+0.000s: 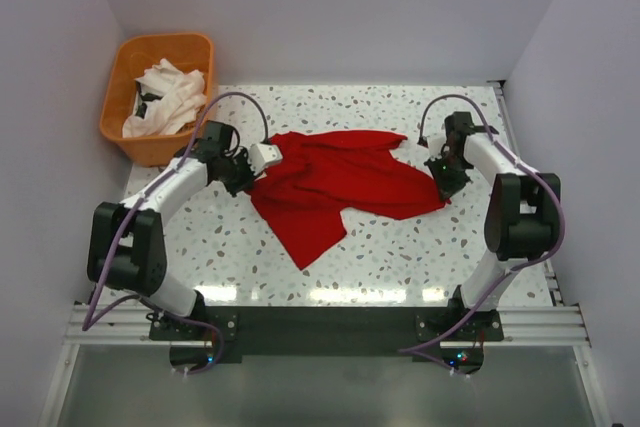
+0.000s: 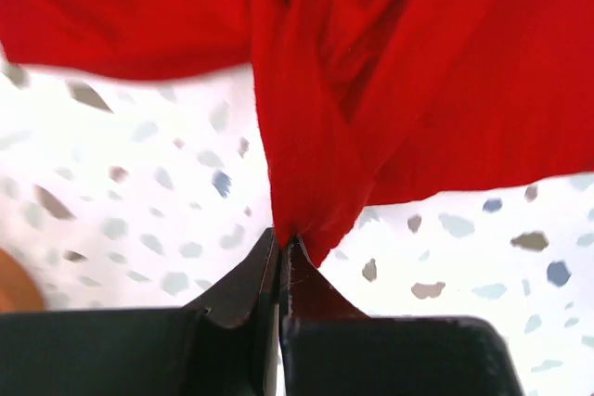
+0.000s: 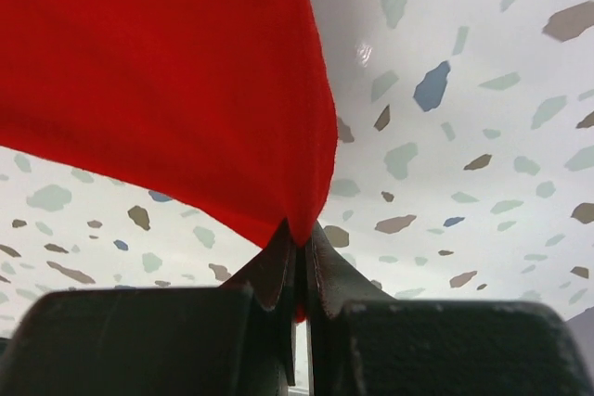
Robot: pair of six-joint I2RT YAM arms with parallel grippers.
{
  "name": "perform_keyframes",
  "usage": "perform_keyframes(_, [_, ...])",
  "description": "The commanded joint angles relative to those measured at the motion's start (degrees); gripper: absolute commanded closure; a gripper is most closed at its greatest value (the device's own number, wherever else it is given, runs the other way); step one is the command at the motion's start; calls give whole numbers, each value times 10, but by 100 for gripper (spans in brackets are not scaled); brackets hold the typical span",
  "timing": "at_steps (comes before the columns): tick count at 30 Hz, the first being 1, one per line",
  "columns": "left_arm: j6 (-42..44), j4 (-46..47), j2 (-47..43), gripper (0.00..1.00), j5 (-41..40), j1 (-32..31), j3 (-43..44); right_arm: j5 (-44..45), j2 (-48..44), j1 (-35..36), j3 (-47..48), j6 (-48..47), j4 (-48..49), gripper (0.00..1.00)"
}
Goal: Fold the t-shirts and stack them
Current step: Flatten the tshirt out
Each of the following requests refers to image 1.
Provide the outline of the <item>red t shirt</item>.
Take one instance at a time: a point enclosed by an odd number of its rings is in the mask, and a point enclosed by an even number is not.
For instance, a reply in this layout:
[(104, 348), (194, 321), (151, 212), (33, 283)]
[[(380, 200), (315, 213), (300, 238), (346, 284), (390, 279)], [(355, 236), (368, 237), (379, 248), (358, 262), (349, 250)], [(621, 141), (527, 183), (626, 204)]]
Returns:
[(345, 209), (406, 220), (444, 207), (432, 177), (393, 156), (405, 139), (374, 130), (272, 137), (283, 160), (249, 196), (299, 270), (346, 236)]

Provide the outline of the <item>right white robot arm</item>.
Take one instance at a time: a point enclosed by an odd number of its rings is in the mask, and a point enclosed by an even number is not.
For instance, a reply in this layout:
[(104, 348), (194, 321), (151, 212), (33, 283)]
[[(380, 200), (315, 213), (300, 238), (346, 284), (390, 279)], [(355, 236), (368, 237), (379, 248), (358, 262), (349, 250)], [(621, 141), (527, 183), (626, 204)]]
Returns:
[(492, 127), (474, 123), (469, 112), (444, 121), (445, 134), (422, 139), (431, 157), (425, 162), (441, 200), (448, 201), (477, 170), (491, 188), (484, 221), (486, 251), (471, 276), (454, 293), (460, 306), (445, 316), (448, 333), (469, 339), (481, 327), (478, 312), (497, 308), (512, 278), (554, 252), (564, 233), (560, 178), (540, 173), (507, 148)]

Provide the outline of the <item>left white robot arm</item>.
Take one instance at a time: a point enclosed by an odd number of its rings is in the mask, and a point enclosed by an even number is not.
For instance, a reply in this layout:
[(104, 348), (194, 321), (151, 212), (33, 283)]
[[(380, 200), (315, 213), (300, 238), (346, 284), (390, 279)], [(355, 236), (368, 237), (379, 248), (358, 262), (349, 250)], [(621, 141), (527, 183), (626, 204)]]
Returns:
[(95, 209), (87, 276), (95, 283), (85, 326), (100, 315), (95, 309), (106, 287), (137, 296), (173, 315), (173, 329), (185, 339), (207, 327), (203, 295), (178, 280), (169, 269), (164, 227), (193, 195), (220, 182), (235, 196), (256, 179), (250, 151), (239, 145), (235, 127), (207, 121), (194, 144), (180, 149), (146, 187), (119, 202)]

